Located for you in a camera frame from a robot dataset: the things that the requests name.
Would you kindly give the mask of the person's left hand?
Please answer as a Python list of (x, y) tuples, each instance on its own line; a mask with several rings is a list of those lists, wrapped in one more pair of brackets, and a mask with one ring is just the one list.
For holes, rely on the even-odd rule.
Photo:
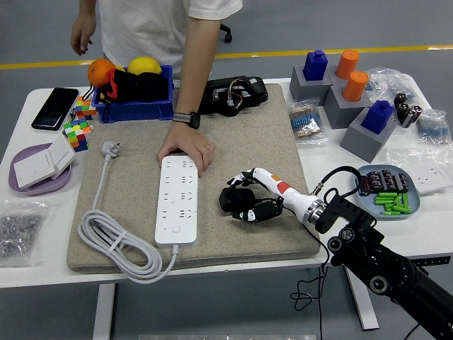
[(159, 166), (162, 165), (164, 157), (178, 149), (194, 161), (198, 176), (202, 177), (214, 159), (216, 147), (198, 130), (185, 123), (174, 122), (156, 155)]

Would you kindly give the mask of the person's right hand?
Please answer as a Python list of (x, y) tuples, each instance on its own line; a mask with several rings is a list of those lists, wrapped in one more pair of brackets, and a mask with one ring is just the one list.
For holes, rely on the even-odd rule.
[(88, 46), (92, 44), (91, 37), (96, 31), (96, 15), (80, 13), (71, 29), (70, 45), (78, 56), (88, 52)]

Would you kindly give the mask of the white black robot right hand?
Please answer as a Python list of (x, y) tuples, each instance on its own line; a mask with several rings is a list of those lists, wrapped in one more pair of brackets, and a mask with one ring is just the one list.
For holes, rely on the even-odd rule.
[[(323, 203), (314, 194), (303, 194), (278, 176), (262, 168), (242, 171), (227, 182), (219, 197), (221, 209), (237, 220), (262, 222), (289, 210), (303, 225), (316, 222)], [(259, 184), (273, 196), (257, 199), (248, 185)]]

